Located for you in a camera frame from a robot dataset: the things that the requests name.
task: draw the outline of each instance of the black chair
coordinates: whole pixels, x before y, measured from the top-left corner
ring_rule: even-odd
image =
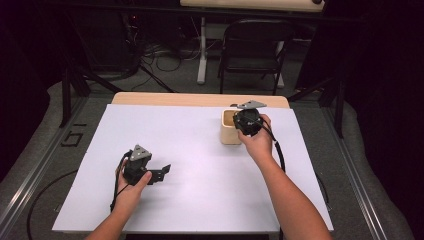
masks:
[[[220,93],[224,72],[229,72],[263,74],[261,79],[273,74],[275,95],[284,55],[293,36],[292,24],[283,20],[243,19],[228,26],[218,70]]]

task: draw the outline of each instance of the beige box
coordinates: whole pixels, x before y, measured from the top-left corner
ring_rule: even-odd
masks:
[[[225,109],[222,111],[220,134],[222,144],[241,144],[233,121],[234,114],[239,111],[238,109]]]

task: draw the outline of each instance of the forearm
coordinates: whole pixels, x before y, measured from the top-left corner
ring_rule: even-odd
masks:
[[[118,212],[112,212],[86,239],[116,240],[121,235],[128,218]]]
[[[287,239],[331,239],[327,226],[315,206],[280,169],[275,160],[270,157],[257,164]]]

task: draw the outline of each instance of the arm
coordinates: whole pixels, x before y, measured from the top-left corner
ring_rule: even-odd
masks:
[[[118,239],[126,222],[131,217],[134,209],[137,207],[137,204],[140,200],[141,191],[147,185],[151,177],[152,173],[147,172],[135,186],[128,185],[126,187],[128,183],[124,179],[121,171],[119,176],[118,189],[125,189],[118,195],[115,208],[113,209],[112,213],[86,239]]]
[[[271,120],[261,115],[265,126]],[[327,226],[318,210],[281,170],[272,157],[272,139],[261,129],[255,136],[239,138],[261,171],[281,228],[287,239],[331,239]]]

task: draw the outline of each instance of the person's left hand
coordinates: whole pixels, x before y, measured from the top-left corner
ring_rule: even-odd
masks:
[[[127,161],[128,160],[124,161],[123,168],[125,168]],[[147,183],[149,183],[152,173],[150,171],[146,172],[140,181],[138,181],[136,185],[132,186],[129,185],[127,180],[124,178],[122,170],[117,169],[117,171],[119,171],[118,192],[122,192],[116,198],[115,208],[112,213],[118,212],[121,217],[126,217],[128,219],[137,207],[141,197],[141,192]]]

